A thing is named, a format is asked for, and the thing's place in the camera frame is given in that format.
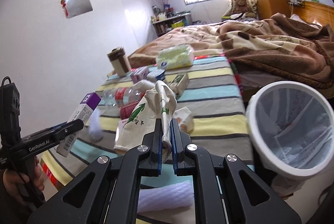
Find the silver screw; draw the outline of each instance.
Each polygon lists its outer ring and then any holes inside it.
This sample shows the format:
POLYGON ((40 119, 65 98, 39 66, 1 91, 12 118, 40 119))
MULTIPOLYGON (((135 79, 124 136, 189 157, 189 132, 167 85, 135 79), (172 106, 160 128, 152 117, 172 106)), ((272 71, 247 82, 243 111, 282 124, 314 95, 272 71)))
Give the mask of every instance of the silver screw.
POLYGON ((234 154, 229 154, 226 158, 230 162, 235 162, 237 160, 237 157, 234 154))
POLYGON ((108 162, 108 157, 107 156, 100 156, 97 161, 100 163, 100 164, 105 164, 106 162, 108 162))
POLYGON ((139 150, 140 152, 146 152, 148 150, 148 146, 146 145, 139 145, 137 150, 139 150))
POLYGON ((195 144, 189 144, 187 146, 187 149, 190 150, 190 151, 195 151, 195 150, 197 150, 197 146, 195 144))

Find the plastic trash bag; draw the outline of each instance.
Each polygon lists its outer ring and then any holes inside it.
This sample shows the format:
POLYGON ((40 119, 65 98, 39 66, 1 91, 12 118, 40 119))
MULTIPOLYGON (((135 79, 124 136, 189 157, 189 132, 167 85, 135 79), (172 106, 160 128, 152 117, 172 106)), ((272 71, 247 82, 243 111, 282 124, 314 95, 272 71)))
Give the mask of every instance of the plastic trash bag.
POLYGON ((304 91, 281 88, 264 94, 256 120, 267 146, 291 167, 313 168, 330 151, 330 118, 320 102, 304 91))

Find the human hand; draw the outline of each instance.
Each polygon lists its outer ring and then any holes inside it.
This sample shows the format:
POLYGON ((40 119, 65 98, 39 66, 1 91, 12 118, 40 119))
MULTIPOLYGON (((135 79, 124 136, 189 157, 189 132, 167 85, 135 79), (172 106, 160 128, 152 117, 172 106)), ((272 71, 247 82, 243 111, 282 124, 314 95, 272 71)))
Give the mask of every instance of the human hand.
MULTIPOLYGON (((41 176, 42 175, 42 167, 39 164, 39 159, 37 157, 35 157, 36 160, 36 167, 34 170, 35 173, 35 178, 34 178, 34 185, 41 191, 44 190, 45 186, 44 186, 44 179, 41 176)), ((25 182, 29 182, 29 177, 25 174, 21 173, 22 178, 25 180, 25 182)), ((19 177, 19 175, 17 174, 16 171, 14 170, 9 170, 6 169, 4 174, 3 174, 3 184, 4 187, 7 191, 7 193, 15 198, 17 200, 17 202, 19 202, 22 205, 26 205, 26 203, 23 201, 20 191, 17 188, 17 184, 23 185, 24 182, 21 180, 21 178, 19 177)))

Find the white paper bag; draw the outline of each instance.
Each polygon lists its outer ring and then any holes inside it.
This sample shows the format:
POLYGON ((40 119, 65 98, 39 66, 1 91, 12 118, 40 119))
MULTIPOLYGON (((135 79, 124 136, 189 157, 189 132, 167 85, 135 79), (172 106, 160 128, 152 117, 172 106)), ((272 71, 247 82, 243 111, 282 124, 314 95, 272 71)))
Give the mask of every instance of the white paper bag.
POLYGON ((129 149, 141 145, 144 135, 154 132, 155 120, 161 118, 164 146, 162 160, 165 162, 171 153, 169 125, 175 108, 173 91, 163 81, 157 81, 155 88, 147 90, 133 110, 115 142, 114 150, 125 154, 129 149))

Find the fleece blanket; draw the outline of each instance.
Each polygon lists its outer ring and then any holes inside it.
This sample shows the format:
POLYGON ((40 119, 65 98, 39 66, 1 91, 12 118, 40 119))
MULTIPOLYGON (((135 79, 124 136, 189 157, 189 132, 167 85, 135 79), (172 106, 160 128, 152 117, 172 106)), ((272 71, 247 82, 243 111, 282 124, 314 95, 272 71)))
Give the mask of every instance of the fleece blanket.
POLYGON ((314 28, 280 13, 253 22, 177 28, 129 56, 132 67, 155 63, 158 52, 190 44, 195 55, 224 52, 238 70, 260 70, 326 89, 333 85, 334 33, 329 25, 314 28))

